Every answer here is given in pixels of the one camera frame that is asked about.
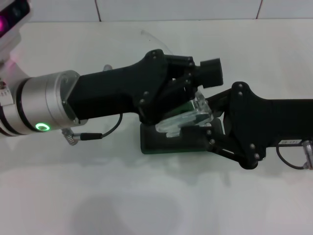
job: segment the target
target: white surface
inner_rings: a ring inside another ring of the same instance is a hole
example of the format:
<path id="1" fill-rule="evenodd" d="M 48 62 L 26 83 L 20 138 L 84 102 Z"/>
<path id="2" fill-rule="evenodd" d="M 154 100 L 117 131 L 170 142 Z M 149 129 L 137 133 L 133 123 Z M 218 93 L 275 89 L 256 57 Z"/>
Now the white surface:
<path id="1" fill-rule="evenodd" d="M 313 0 L 263 0 L 259 19 L 313 18 Z"/>
<path id="2" fill-rule="evenodd" d="M 255 19 L 261 0 L 97 0 L 102 21 Z"/>
<path id="3" fill-rule="evenodd" d="M 94 0 L 31 0 L 33 22 L 98 22 Z"/>
<path id="4" fill-rule="evenodd" d="M 33 76 L 87 74 L 165 50 L 149 32 L 197 64 L 221 58 L 224 86 L 205 96 L 242 80 L 264 98 L 313 98 L 312 27 L 312 20 L 31 23 L 13 57 Z M 106 131 L 117 119 L 76 130 Z M 313 172 L 288 168 L 274 149 L 251 171 L 211 153 L 143 155 L 139 124 L 125 115 L 104 140 L 75 147 L 58 131 L 1 140 L 1 233 L 312 234 Z M 282 154 L 294 164 L 305 161 L 298 148 Z"/>

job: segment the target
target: camera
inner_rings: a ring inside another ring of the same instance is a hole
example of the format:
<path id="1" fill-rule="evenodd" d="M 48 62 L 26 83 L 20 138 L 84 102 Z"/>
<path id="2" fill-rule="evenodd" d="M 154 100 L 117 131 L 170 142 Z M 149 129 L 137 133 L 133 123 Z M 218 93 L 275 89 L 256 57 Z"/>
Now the camera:
<path id="1" fill-rule="evenodd" d="M 19 29 L 31 14 L 30 1 L 0 0 L 0 61 L 9 59 L 11 50 L 21 40 Z"/>

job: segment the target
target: green indicator light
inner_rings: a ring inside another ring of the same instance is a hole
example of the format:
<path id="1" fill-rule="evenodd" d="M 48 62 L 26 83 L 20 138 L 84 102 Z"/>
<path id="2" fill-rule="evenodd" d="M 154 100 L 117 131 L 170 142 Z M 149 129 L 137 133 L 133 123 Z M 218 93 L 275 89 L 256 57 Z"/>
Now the green indicator light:
<path id="1" fill-rule="evenodd" d="M 48 131 L 50 130 L 50 127 L 47 124 L 44 123 L 38 123 L 36 124 L 36 128 L 40 131 Z"/>

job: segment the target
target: robotic arm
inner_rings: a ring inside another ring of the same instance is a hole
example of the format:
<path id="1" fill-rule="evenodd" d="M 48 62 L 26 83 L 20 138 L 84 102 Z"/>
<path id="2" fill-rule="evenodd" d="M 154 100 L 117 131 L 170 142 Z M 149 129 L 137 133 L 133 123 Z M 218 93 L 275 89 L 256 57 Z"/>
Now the robotic arm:
<path id="1" fill-rule="evenodd" d="M 2 1 L 0 11 L 0 135 L 62 129 L 75 145 L 103 134 L 75 135 L 71 127 L 133 112 L 142 122 L 143 153 L 211 151 L 254 169 L 267 147 L 276 146 L 287 163 L 279 147 L 303 146 L 306 163 L 287 164 L 313 169 L 313 100 L 261 99 L 244 82 L 205 99 L 199 86 L 223 84 L 220 60 L 196 66 L 192 57 L 164 55 L 162 50 L 150 51 L 121 69 L 83 76 L 69 70 L 29 78 L 9 60 L 9 53 L 31 15 L 30 3 Z M 223 124 L 218 119 L 222 114 Z"/>

